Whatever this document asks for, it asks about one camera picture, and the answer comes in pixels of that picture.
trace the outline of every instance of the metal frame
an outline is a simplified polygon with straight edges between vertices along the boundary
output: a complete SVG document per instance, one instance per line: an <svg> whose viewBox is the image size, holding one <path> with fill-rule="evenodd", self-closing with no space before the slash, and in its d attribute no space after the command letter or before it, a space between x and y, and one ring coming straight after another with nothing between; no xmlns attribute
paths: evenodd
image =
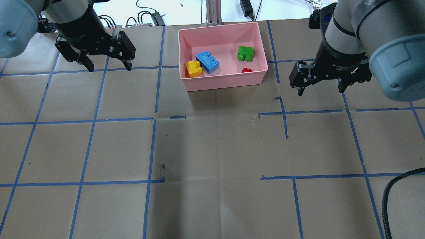
<svg viewBox="0 0 425 239"><path fill-rule="evenodd" d="M207 26L222 25L221 22L221 0L206 0L207 4Z"/></svg>

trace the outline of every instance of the blue lego block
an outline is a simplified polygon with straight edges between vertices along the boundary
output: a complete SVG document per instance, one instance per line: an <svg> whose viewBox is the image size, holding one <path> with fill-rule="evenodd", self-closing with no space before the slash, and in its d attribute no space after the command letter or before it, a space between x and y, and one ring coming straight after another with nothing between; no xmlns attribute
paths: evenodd
<svg viewBox="0 0 425 239"><path fill-rule="evenodd" d="M208 74L213 73L217 70L217 67L220 65L217 60L208 52L201 51L195 55L196 60L201 63L201 66L208 72Z"/></svg>

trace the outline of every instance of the yellow lego block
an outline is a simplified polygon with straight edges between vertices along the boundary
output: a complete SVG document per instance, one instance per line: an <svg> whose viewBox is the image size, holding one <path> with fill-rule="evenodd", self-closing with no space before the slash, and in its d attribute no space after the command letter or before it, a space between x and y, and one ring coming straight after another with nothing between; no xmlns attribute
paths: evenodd
<svg viewBox="0 0 425 239"><path fill-rule="evenodd" d="M202 67L199 61L191 60L186 62L186 68L190 78L198 77L202 73Z"/></svg>

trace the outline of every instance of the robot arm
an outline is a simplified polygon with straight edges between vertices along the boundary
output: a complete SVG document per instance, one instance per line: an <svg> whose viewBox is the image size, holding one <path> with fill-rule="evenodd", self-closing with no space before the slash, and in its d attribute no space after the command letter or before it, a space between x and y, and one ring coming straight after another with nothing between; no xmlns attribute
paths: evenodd
<svg viewBox="0 0 425 239"><path fill-rule="evenodd" d="M25 50L43 12L60 33L55 46L67 61L93 72L87 55L105 54L121 60L130 71L136 48L125 32L106 33L93 10L95 2L105 0L0 0L0 57L15 57Z"/></svg>
<svg viewBox="0 0 425 239"><path fill-rule="evenodd" d="M315 61L297 62L289 77L305 87L338 79L343 93L355 82L377 78L384 94L397 101L425 97L425 1L339 0L315 11L309 27L321 29Z"/></svg>

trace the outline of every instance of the table surface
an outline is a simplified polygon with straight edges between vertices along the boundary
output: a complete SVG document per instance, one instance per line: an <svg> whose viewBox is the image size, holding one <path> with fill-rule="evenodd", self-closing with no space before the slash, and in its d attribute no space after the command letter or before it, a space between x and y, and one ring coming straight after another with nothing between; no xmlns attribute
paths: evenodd
<svg viewBox="0 0 425 239"><path fill-rule="evenodd" d="M290 88L321 41L307 19L260 21L260 85L186 92L177 31L124 29L133 70L68 63L56 34L0 60L2 239L381 238L383 189L425 166L425 101L375 79ZM425 233L424 176L390 195L394 238Z"/></svg>

